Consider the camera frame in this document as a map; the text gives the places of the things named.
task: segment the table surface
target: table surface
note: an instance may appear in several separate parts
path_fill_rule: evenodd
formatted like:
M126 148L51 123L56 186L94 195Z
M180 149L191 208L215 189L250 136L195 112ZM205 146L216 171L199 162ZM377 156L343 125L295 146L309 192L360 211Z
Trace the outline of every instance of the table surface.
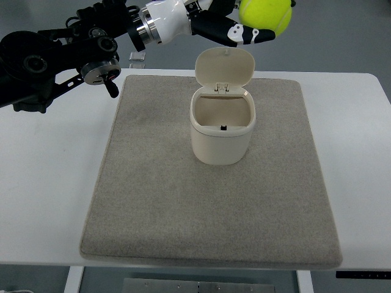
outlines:
M120 88L130 74L194 71L124 69L115 80ZM391 105L377 78L259 71L254 77L302 87L340 239L340 269L391 269ZM0 263L119 266L79 255L117 103L103 86L83 84L44 115L0 109Z

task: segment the gray floor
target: gray floor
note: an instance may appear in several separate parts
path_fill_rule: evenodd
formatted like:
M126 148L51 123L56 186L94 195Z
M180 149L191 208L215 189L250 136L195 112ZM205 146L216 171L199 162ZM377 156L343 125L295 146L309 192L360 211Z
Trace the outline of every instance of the gray floor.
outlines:
M1 0L0 38L12 31L62 28L65 20L98 0ZM144 6L149 1L128 1ZM388 0L297 0L289 28L272 42L245 46L260 71L328 71L359 72L375 75L391 99L391 5ZM128 56L134 47L128 36L117 39L120 64L128 67ZM199 36L178 36L167 45L147 45L146 68L194 69L197 56L217 44ZM0 266L0 290L30 289L35 293L61 292L67 267ZM190 278L192 272L144 271L168 273ZM245 278L248 272L198 270L195 274ZM134 276L135 270L86 269L82 292L120 292L123 276ZM251 279L261 282L257 273ZM267 280L279 276L268 276ZM312 273L315 293L324 292L391 292L391 281L336 280L334 272ZM104 291L103 288L116 288ZM278 292L295 292L295 289Z

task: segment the beige container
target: beige container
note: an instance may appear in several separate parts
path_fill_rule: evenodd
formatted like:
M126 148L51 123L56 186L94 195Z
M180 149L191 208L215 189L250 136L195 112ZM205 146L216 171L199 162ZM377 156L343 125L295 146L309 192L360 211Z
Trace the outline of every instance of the beige container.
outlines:
M195 65L203 87L190 105L193 152L206 164L234 164L246 153L255 126L254 101L242 88L252 78L254 58L238 48L212 48Z

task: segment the yellow tennis ball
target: yellow tennis ball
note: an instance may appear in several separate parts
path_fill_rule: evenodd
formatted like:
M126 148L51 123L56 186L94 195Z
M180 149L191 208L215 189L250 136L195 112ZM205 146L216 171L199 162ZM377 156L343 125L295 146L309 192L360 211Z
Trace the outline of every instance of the yellow tennis ball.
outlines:
M270 29L276 36L287 28L291 16L291 0L242 0L239 7L241 24Z

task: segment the flip lid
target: flip lid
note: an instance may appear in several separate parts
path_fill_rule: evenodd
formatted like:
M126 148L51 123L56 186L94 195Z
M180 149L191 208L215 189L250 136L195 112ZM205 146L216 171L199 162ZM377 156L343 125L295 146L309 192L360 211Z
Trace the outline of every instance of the flip lid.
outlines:
M195 65L195 78L204 87L216 87L216 84L242 87L251 80L255 69L255 61L250 53L230 47L204 51L198 56Z

